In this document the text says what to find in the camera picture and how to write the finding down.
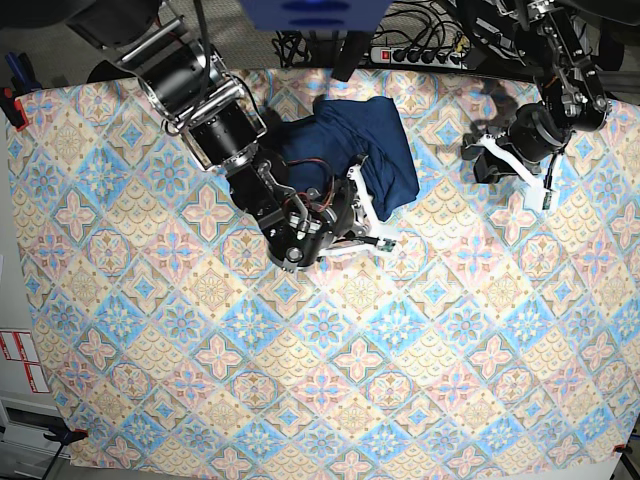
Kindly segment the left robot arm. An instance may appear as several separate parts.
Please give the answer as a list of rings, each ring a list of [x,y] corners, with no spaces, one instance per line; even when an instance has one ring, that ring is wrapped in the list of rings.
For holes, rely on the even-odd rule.
[[[611,110],[571,10],[552,1],[458,1],[455,10],[474,46],[531,76],[541,95],[506,127],[467,136],[461,155],[472,162],[476,183],[515,176],[524,183],[526,208],[552,211],[559,201],[553,176],[572,135],[600,130]]]

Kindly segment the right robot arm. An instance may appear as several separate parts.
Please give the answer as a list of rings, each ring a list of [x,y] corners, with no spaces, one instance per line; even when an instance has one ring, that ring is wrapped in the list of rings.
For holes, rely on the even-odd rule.
[[[189,29],[168,2],[82,1],[67,25],[136,77],[165,131],[185,141],[200,169],[225,175],[233,203],[253,217],[279,268],[393,252],[398,233],[374,203],[373,147],[332,103],[284,124],[286,142],[268,147],[246,83],[226,67],[206,27]]]

